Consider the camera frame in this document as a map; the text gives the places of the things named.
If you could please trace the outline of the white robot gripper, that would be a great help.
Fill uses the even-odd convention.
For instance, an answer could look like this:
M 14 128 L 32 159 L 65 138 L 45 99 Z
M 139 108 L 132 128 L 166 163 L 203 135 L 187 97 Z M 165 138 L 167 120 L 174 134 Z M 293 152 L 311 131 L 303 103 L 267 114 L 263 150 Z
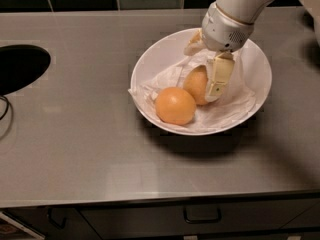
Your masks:
M 207 102 L 214 102 L 223 94 L 235 65 L 231 52 L 241 49 L 253 30 L 252 24 L 243 24 L 226 15 L 216 2 L 210 5 L 202 21 L 202 30 L 197 30 L 184 48 L 186 56 L 193 56 L 206 48 L 216 52 L 229 51 L 218 52 L 207 61 Z

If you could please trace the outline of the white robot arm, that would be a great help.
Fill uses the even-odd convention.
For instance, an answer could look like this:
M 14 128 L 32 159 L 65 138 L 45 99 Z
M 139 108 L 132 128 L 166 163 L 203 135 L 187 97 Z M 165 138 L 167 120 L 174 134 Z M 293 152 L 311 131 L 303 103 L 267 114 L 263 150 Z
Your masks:
M 201 29 L 190 39 L 184 54 L 192 56 L 203 49 L 216 53 L 207 67 L 205 100 L 213 102 L 224 92 L 234 68 L 233 53 L 241 49 L 254 31 L 264 8 L 274 0 L 216 0 L 205 14 Z M 299 0 L 314 21 L 320 43 L 320 0 Z

